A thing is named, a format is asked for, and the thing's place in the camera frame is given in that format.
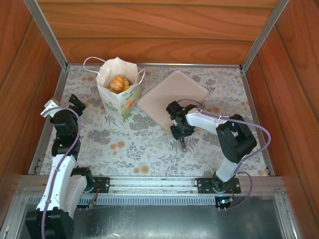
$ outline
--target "patterned table surface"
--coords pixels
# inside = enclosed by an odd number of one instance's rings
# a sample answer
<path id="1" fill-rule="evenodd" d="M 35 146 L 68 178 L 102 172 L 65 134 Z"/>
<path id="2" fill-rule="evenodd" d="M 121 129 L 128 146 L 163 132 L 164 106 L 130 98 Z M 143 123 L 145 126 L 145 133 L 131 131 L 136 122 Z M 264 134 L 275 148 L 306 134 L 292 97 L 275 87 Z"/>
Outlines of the patterned table surface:
<path id="1" fill-rule="evenodd" d="M 89 66 L 98 70 L 98 66 Z M 204 100 L 207 111 L 231 116 L 240 114 L 252 121 L 252 114 L 239 69 L 144 67 L 144 95 L 174 70 L 181 70 L 209 90 Z M 81 149 L 79 166 L 89 166 L 93 175 L 107 176 L 211 176 L 222 161 L 223 154 L 217 136 L 196 128 L 182 152 L 179 141 L 152 121 L 137 106 L 125 123 L 106 115 L 96 86 L 95 73 L 82 66 L 71 66 L 61 105 L 68 105 L 75 94 L 87 108 L 81 116 Z M 41 174 L 49 174 L 52 131 Z M 242 165 L 241 171 L 266 176 L 262 154 Z"/>

